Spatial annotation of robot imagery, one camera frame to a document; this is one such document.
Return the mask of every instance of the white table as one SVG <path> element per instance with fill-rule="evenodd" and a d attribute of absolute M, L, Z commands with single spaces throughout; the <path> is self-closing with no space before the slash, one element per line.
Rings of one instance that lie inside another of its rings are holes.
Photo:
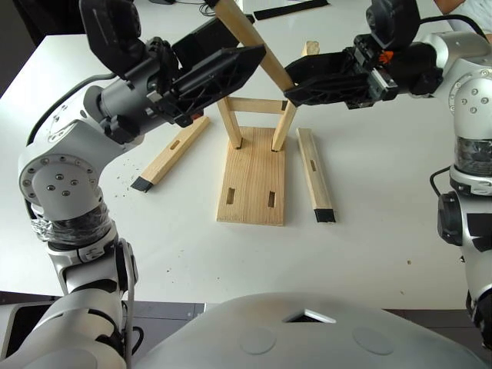
<path fill-rule="evenodd" d="M 299 56 L 306 40 L 319 41 L 323 52 L 340 51 L 356 34 L 367 32 L 369 1 L 332 4 L 256 27 L 284 65 Z M 419 4 L 422 15 L 437 14 L 431 0 Z M 137 0 L 137 6 L 143 38 L 160 35 L 175 42 L 207 20 L 196 6 L 146 0 Z M 441 23 L 425 25 L 421 32 L 448 29 Z M 48 37 L 0 102 L 0 290 L 61 293 L 44 246 L 29 227 L 17 188 L 17 157 L 42 112 L 76 82 L 101 72 L 105 68 L 83 36 Z M 235 95 L 281 98 L 260 69 Z M 437 199 L 428 184 L 430 173 L 453 160 L 451 116 L 438 101 L 400 96 L 356 111 L 343 104 L 300 108 L 288 137 L 283 228 L 215 221 L 228 138 L 216 106 L 206 114 L 211 127 L 147 194 L 129 186 L 178 127 L 162 125 L 102 175 L 111 215 L 136 253 L 135 298 L 222 302 L 267 291 L 310 291 L 383 308 L 464 306 L 460 252 L 437 236 Z M 260 127 L 273 127 L 278 120 L 248 113 L 238 118 L 241 125 Z M 335 225 L 314 219 L 295 141 L 298 126 L 312 128 L 317 136 L 337 211 Z M 447 179 L 439 183 L 445 189 Z"/>

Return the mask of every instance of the black tape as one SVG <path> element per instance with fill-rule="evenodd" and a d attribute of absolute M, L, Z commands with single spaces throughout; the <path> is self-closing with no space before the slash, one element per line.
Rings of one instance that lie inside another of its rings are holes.
<path fill-rule="evenodd" d="M 336 223 L 333 209 L 314 209 L 318 223 Z"/>
<path fill-rule="evenodd" d="M 308 10 L 313 8 L 320 8 L 321 6 L 329 5 L 327 0 L 311 0 L 310 2 L 302 2 L 300 4 L 281 6 L 280 8 L 270 8 L 254 12 L 254 16 L 258 21 L 263 19 L 269 19 L 274 17 L 280 17 L 281 15 L 300 12 L 302 10 Z"/>

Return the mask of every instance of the wooden board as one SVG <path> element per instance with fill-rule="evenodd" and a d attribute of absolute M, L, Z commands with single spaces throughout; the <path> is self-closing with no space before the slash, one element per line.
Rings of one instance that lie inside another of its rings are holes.
<path fill-rule="evenodd" d="M 209 123 L 210 118 L 204 116 L 196 119 L 192 125 L 180 130 L 175 139 L 143 171 L 140 178 L 156 185 L 188 150 L 200 133 L 208 127 Z"/>
<path fill-rule="evenodd" d="M 306 176 L 311 204 L 318 222 L 334 223 L 333 206 L 324 181 L 323 168 L 317 153 L 311 129 L 298 128 L 298 142 L 301 149 L 302 164 Z"/>
<path fill-rule="evenodd" d="M 271 150 L 273 134 L 241 127 L 241 149 L 229 143 L 218 221 L 284 225 L 285 150 Z"/>
<path fill-rule="evenodd" d="M 265 100 L 258 98 L 228 98 L 229 108 L 233 111 L 251 113 L 284 114 L 287 100 Z"/>

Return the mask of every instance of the rectangular slot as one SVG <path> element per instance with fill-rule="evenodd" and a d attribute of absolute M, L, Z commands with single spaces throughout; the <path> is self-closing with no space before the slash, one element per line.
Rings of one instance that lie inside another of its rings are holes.
<path fill-rule="evenodd" d="M 236 189 L 235 188 L 229 188 L 228 189 L 228 196 L 227 196 L 227 199 L 225 200 L 225 203 L 227 205 L 232 205 L 234 204 L 234 195 L 236 193 Z"/>
<path fill-rule="evenodd" d="M 270 193 L 268 194 L 268 207 L 275 207 L 275 193 L 273 191 L 270 191 Z"/>
<path fill-rule="evenodd" d="M 317 313 L 316 311 L 305 309 L 291 315 L 283 320 L 284 323 L 329 323 L 336 324 L 337 320 L 332 317 Z"/>
<path fill-rule="evenodd" d="M 170 150 L 174 150 L 176 148 L 176 146 L 179 145 L 179 140 L 176 140 L 176 142 L 174 144 L 172 144 L 172 146 L 169 148 Z"/>

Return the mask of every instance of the wooden plank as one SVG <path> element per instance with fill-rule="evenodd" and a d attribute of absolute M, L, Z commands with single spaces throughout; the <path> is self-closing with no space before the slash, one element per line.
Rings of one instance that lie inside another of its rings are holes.
<path fill-rule="evenodd" d="M 258 98 L 228 98 L 232 111 L 284 114 L 287 100 L 265 100 Z"/>
<path fill-rule="evenodd" d="M 241 147 L 241 132 L 239 131 L 238 120 L 236 114 L 231 110 L 229 104 L 229 98 L 225 98 L 217 101 L 218 110 L 221 113 L 222 121 L 224 121 L 225 129 L 229 135 L 229 141 L 231 141 L 233 148 Z"/>
<path fill-rule="evenodd" d="M 231 31 L 237 40 L 244 46 L 264 45 L 267 54 L 261 62 L 261 67 L 282 90 L 294 87 L 289 74 L 285 71 L 277 57 L 271 52 L 258 31 L 248 21 L 246 15 L 239 9 L 234 0 L 219 0 L 214 7 L 215 15 Z"/>
<path fill-rule="evenodd" d="M 307 188 L 311 197 L 314 213 L 318 222 L 335 222 L 330 194 L 324 181 L 323 168 L 317 153 L 311 129 L 298 128 L 299 148 L 306 176 Z"/>
<path fill-rule="evenodd" d="M 241 127 L 241 150 L 228 146 L 218 221 L 284 224 L 285 150 L 271 150 L 273 134 L 273 128 Z"/>
<path fill-rule="evenodd" d="M 316 55 L 319 54 L 319 52 L 320 44 L 316 41 L 308 41 L 304 44 L 301 55 Z M 297 110 L 298 109 L 294 104 L 292 104 L 292 102 L 289 101 L 287 103 L 285 113 L 281 116 L 277 128 L 275 129 L 274 140 L 271 144 L 271 149 L 273 151 L 280 151 L 282 149 L 282 145 L 284 144 L 285 138 L 287 137 L 287 133 L 289 132 L 292 120 L 294 119 Z"/>
<path fill-rule="evenodd" d="M 175 139 L 162 150 L 161 154 L 154 159 L 131 186 L 139 191 L 147 192 L 153 185 L 156 185 L 183 156 L 200 133 L 208 127 L 209 123 L 210 118 L 204 116 L 180 130 Z"/>

